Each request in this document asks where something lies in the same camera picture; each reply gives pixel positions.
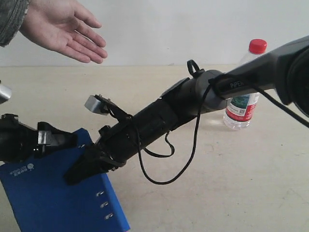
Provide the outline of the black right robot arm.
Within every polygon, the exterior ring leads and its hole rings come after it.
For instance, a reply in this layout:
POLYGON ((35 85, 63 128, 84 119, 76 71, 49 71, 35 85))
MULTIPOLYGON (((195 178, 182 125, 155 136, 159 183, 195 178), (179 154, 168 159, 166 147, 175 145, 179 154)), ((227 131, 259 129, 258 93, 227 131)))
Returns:
POLYGON ((205 113, 227 107, 233 97, 274 89, 278 100, 269 101, 307 126, 309 116, 309 39, 286 43, 228 72, 200 69, 187 62, 190 77, 180 80, 153 103, 130 115, 100 95, 90 96, 86 107, 111 115, 117 124, 100 129, 100 138, 85 147, 65 172, 69 185, 118 169, 162 135, 205 113))

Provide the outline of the grey sleeved forearm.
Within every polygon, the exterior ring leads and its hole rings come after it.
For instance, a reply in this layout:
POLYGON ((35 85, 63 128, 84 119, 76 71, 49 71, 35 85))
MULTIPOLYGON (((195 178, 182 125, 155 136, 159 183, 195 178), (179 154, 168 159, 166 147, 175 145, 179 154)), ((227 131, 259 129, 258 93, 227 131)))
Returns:
POLYGON ((15 37, 25 19, 29 0, 0 1, 0 46, 7 46, 15 37))

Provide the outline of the person's bare hand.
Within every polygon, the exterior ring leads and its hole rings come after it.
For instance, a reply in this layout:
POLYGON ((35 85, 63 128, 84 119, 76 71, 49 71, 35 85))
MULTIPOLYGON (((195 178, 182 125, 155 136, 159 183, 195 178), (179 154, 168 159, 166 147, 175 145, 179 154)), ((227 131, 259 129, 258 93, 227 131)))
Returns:
POLYGON ((32 0, 20 32, 34 44, 82 63, 101 64, 106 42, 102 24, 76 0, 32 0))

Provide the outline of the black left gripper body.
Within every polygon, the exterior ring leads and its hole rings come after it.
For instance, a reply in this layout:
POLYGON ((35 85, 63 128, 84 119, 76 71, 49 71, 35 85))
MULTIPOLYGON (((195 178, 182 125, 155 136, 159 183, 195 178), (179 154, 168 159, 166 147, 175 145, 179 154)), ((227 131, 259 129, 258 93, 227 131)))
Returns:
POLYGON ((47 122, 38 122, 37 129, 19 121, 18 115, 0 116, 0 160, 3 162, 22 162, 34 155, 46 156, 45 144, 39 144, 39 132, 47 131, 47 122))

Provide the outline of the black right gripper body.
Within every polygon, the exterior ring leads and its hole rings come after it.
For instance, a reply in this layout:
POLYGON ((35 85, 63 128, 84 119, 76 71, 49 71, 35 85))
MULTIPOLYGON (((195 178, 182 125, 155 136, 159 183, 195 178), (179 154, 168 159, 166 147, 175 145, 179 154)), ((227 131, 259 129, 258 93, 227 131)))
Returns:
POLYGON ((93 144, 93 152, 103 169, 123 167, 127 160, 138 153, 145 142, 142 131, 145 127, 144 116, 127 116, 113 126, 105 125, 99 130, 100 137, 93 144))

